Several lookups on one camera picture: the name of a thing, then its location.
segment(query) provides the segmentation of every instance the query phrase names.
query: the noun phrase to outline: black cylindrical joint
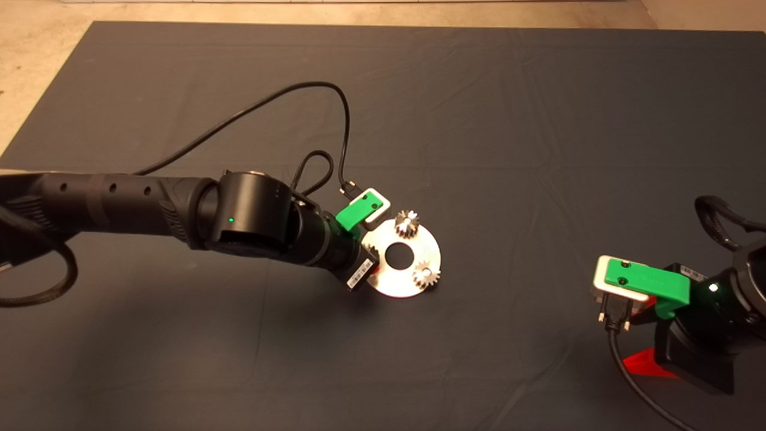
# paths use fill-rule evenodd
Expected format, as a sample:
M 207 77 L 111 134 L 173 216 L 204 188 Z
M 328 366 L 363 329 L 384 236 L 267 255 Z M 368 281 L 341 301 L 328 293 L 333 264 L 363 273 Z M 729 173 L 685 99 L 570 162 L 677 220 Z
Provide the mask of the black cylindrical joint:
M 764 345 L 766 321 L 742 294 L 733 268 L 694 283 L 690 302 L 676 312 L 676 321 L 699 346 L 736 354 Z
M 286 251 L 292 192 L 263 173 L 228 173 L 218 184 L 218 207 L 208 241 L 212 248 L 273 257 Z
M 343 232 L 329 213 L 318 213 L 295 205 L 290 212 L 290 244 L 276 259 L 334 271 L 353 263 L 358 242 Z

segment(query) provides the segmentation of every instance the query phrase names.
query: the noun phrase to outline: concrete floor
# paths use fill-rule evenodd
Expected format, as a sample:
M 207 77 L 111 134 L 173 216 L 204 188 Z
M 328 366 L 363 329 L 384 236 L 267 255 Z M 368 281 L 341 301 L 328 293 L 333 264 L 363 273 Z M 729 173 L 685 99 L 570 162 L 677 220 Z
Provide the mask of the concrete floor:
M 0 154 L 95 20 L 766 30 L 763 0 L 416 4 L 65 4 L 0 0 Z

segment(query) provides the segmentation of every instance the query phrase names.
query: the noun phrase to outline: table surface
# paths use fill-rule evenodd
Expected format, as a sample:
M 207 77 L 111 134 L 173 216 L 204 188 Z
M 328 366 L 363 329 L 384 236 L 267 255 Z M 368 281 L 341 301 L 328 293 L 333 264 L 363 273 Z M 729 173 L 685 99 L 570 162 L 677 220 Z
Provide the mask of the table surface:
M 670 429 L 611 363 L 594 263 L 728 265 L 692 202 L 766 219 L 764 76 L 754 32 L 96 23 L 0 168 L 130 172 L 273 90 L 332 81 L 352 106 L 347 176 L 422 215 L 443 277 L 398 300 L 174 239 L 78 235 L 72 291 L 0 313 L 0 427 Z M 289 179 L 341 135 L 332 93 L 306 90 L 159 174 Z M 335 187 L 316 200 L 344 205 Z M 62 270 L 7 271 L 3 294 Z M 651 328 L 620 341 L 642 350 Z M 738 359 L 735 396 L 640 382 L 700 429 L 744 428 L 766 420 L 764 359 Z

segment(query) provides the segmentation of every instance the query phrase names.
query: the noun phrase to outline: metal gear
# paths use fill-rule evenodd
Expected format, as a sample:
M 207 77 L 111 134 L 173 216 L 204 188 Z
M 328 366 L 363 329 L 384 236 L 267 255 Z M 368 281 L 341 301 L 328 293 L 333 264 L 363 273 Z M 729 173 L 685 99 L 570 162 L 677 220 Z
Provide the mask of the metal gear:
M 362 247 L 366 248 L 367 251 L 372 253 L 372 255 L 374 255 L 376 258 L 380 257 L 380 252 L 373 245 L 363 245 Z
M 412 271 L 412 280 L 419 288 L 425 289 L 435 285 L 440 274 L 439 270 L 429 268 L 428 262 L 420 262 Z
M 421 225 L 421 220 L 417 217 L 415 211 L 400 211 L 396 215 L 394 228 L 396 233 L 402 238 L 412 238 L 417 233 L 417 227 Z

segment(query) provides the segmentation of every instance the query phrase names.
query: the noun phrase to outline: label sticker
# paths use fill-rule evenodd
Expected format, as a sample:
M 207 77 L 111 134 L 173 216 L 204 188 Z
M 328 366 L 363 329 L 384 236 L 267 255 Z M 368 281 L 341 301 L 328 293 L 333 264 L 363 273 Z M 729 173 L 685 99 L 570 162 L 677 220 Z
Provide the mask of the label sticker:
M 359 283 L 359 280 L 365 276 L 370 268 L 372 268 L 372 261 L 370 259 L 365 259 L 359 268 L 354 271 L 354 275 L 352 275 L 351 278 L 349 278 L 349 280 L 346 282 L 346 284 L 349 286 L 349 289 L 355 288 L 357 283 Z

